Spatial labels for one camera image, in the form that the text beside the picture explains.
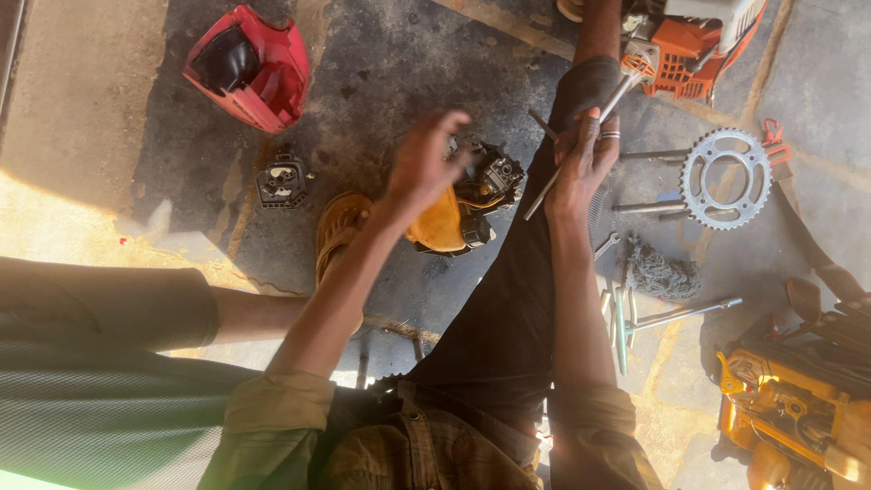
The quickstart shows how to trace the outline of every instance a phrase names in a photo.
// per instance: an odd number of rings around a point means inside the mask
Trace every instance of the orange plastic housing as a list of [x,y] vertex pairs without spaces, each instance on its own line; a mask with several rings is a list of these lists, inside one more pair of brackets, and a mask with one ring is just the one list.
[[759,27],[762,14],[765,13],[767,2],[760,9],[756,22],[744,39],[735,47],[735,52],[726,63],[728,53],[715,51],[707,60],[702,69],[696,73],[684,70],[684,61],[688,58],[695,59],[712,46],[719,42],[721,29],[699,27],[689,22],[678,22],[671,19],[663,21],[662,25],[653,35],[651,42],[659,45],[659,70],[653,85],[644,85],[647,95],[654,95],[660,90],[674,92],[675,99],[700,99],[703,98],[714,84],[720,66],[725,72],[732,63],[741,56],[741,53],[753,39],[756,28]]

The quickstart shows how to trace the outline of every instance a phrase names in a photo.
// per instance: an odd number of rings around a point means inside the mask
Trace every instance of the rolled-up sleeve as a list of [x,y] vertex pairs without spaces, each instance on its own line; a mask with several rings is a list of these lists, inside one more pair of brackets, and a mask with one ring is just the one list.
[[548,419],[553,488],[575,488],[581,481],[596,488],[662,488],[635,440],[635,406],[625,391],[558,386],[548,396]]
[[301,371],[239,385],[226,403],[224,431],[201,490],[263,487],[267,477],[307,487],[308,461],[327,427],[335,383]]

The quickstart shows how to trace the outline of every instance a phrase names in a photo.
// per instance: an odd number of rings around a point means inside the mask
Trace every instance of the concrete floor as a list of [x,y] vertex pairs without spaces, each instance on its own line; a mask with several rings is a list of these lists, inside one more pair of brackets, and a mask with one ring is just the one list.
[[[507,141],[528,165],[542,132],[526,109],[548,113],[577,38],[553,0],[257,0],[251,5],[273,22],[297,22],[313,67],[306,115],[272,137],[222,112],[180,74],[193,43],[234,5],[27,3],[0,146],[0,255],[195,267],[216,285],[310,294],[320,211],[340,191],[379,195],[390,154],[417,114],[460,107],[475,121],[471,132]],[[778,119],[808,227],[836,262],[870,284],[861,253],[871,205],[861,137],[871,114],[863,90],[871,58],[862,49],[869,23],[863,0],[770,0],[755,38],[718,85],[716,110],[630,93],[617,109],[624,151],[689,147],[720,126],[761,136],[762,120]],[[297,211],[262,211],[251,180],[283,146],[314,174],[310,197]],[[670,168],[627,162],[614,172],[606,208],[668,199],[677,186]],[[489,267],[511,218],[492,215],[496,241],[455,259],[399,243],[368,302],[368,323],[437,339]],[[668,258],[698,262],[703,288],[692,303],[745,299],[726,313],[639,335],[620,384],[638,408],[638,439],[667,486],[746,488],[743,466],[708,456],[718,437],[719,391],[707,377],[717,369],[716,348],[773,313],[787,314],[784,280],[810,277],[777,204],[726,232],[606,212],[599,235],[612,230],[635,230]],[[627,251],[600,259],[603,286],[618,277]],[[823,298],[824,306],[833,301]],[[673,307],[656,298],[640,305],[642,315]],[[277,344],[173,355],[262,368]],[[351,342],[335,374],[340,383],[353,384],[361,350],[372,378],[414,365],[410,341],[371,330]]]

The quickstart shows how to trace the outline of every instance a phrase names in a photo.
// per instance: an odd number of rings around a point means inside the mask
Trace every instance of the red engine cover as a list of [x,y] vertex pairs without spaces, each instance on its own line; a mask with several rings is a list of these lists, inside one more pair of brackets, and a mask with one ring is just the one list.
[[[219,95],[201,84],[191,62],[220,33],[239,26],[248,37],[260,73],[249,84]],[[184,75],[205,95],[227,112],[263,131],[278,133],[302,116],[302,102],[308,92],[308,54],[293,20],[281,29],[263,20],[247,5],[227,12],[187,54]]]

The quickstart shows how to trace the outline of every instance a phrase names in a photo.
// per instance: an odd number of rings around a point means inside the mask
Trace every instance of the sandal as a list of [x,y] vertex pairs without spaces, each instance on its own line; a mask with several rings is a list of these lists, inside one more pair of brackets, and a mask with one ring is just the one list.
[[369,211],[372,208],[372,200],[363,194],[356,192],[346,192],[339,194],[333,198],[324,208],[321,214],[321,220],[318,221],[317,229],[317,265],[314,268],[314,286],[315,288],[321,284],[321,279],[324,273],[327,272],[329,265],[330,254],[337,247],[342,245],[350,245],[354,237],[359,233],[356,221],[346,226],[342,231],[327,239],[327,232],[333,226],[336,220],[339,219],[342,213],[349,209],[356,209],[359,212]]

